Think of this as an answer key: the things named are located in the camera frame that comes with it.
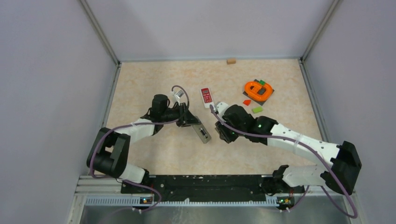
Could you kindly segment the grey remote control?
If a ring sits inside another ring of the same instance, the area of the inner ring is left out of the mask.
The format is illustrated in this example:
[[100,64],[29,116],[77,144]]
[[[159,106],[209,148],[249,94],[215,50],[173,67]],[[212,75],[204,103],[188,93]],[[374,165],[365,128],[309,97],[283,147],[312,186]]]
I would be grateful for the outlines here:
[[208,143],[212,139],[211,135],[202,123],[192,125],[191,127],[204,144]]

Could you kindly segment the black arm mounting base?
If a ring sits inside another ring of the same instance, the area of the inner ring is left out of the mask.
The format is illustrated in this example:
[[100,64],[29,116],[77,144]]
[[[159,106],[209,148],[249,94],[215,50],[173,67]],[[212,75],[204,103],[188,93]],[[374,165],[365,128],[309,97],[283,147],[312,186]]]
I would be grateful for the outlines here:
[[276,194],[304,193],[271,175],[146,175],[140,186],[125,181],[122,194],[149,194],[162,202],[264,202]]

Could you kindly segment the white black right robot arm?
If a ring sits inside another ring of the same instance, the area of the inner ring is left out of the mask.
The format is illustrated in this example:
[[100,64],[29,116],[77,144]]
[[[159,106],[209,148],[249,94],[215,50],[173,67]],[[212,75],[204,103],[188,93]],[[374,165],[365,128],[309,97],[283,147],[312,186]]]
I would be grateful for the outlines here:
[[253,117],[239,105],[220,102],[210,106],[216,117],[216,131],[226,143],[244,137],[253,143],[281,148],[305,158],[313,165],[282,165],[273,172],[274,187],[279,192],[287,192],[291,187],[311,185],[327,186],[342,195],[354,191],[362,163],[355,145],[344,141],[335,144],[317,140],[295,132],[275,119]]

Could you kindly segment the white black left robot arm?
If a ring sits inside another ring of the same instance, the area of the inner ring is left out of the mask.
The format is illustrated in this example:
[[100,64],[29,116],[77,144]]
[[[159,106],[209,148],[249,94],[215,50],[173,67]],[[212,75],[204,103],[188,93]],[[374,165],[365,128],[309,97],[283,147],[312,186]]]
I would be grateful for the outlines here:
[[94,172],[98,171],[104,178],[128,180],[137,192],[146,192],[150,186],[149,172],[128,163],[130,144],[157,134],[167,124],[175,123],[178,127],[201,125],[188,106],[188,103],[176,102],[170,107],[166,95],[156,94],[147,113],[132,124],[101,128],[86,161],[90,174],[96,177]]

